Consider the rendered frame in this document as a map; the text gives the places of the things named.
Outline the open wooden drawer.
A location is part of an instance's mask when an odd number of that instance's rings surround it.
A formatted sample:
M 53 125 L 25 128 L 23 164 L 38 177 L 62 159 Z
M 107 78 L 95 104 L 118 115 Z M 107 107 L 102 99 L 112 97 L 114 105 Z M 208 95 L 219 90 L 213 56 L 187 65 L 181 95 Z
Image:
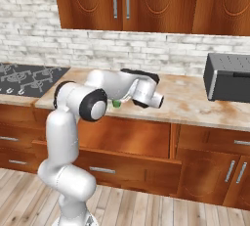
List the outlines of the open wooden drawer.
M 182 164 L 169 156 L 170 125 L 164 122 L 105 116 L 78 122 L 79 156 L 73 163 L 96 178 L 96 186 L 169 196 L 178 189 Z M 41 163 L 47 141 L 32 142 Z M 89 166 L 115 170 L 92 171 Z

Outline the wooden drawer front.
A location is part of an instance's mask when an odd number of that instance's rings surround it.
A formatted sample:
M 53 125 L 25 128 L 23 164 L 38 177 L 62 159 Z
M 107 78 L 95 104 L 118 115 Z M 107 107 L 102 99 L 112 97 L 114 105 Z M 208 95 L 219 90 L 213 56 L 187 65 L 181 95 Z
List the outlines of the wooden drawer front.
M 10 163 L 9 159 L 26 161 L 28 165 L 21 165 Z M 0 152 L 0 167 L 24 171 L 29 173 L 37 173 L 40 162 L 37 160 L 35 154 L 22 152 Z
M 31 153 L 33 140 L 45 140 L 49 110 L 0 104 L 0 136 L 19 138 L 18 142 L 0 140 L 0 150 Z
M 250 146 L 234 144 L 234 140 L 250 142 L 250 132 L 182 125 L 178 147 L 250 156 Z

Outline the black hob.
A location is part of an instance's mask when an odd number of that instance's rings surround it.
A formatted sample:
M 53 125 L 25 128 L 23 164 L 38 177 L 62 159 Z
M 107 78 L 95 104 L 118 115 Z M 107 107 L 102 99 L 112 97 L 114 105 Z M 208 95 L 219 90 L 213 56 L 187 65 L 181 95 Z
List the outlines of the black hob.
M 41 98 L 69 68 L 0 63 L 0 94 Z

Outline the dark grey microwave oven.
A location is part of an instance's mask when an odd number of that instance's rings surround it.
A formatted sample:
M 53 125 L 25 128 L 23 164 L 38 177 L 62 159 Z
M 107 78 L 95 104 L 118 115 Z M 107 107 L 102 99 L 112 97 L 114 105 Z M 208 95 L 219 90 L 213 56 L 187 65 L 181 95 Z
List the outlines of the dark grey microwave oven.
M 250 55 L 209 53 L 203 80 L 209 101 L 250 103 Z

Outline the wooden base cupboard door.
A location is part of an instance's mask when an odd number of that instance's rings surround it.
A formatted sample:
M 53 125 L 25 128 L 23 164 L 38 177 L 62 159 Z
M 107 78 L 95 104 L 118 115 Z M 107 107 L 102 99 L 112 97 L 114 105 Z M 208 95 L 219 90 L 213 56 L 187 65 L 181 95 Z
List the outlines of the wooden base cupboard door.
M 236 179 L 241 165 L 247 161 L 247 166 L 239 184 Z M 224 206 L 250 210 L 250 157 L 241 156 L 236 170 L 232 176 Z
M 178 199 L 218 205 L 224 202 L 240 155 L 179 148 L 176 159 L 182 162 Z M 232 160 L 235 165 L 226 183 Z

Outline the wooden wall cupboard door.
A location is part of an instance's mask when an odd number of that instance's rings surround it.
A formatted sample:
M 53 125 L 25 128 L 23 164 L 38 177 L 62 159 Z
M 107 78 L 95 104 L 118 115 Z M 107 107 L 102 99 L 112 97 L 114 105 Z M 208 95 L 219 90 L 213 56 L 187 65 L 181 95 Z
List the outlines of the wooden wall cupboard door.
M 130 19 L 123 3 L 126 31 L 191 33 L 196 0 L 130 0 Z
M 117 19 L 113 0 L 57 0 L 61 28 L 121 30 L 122 0 L 117 0 Z
M 250 36 L 250 0 L 197 0 L 192 32 Z

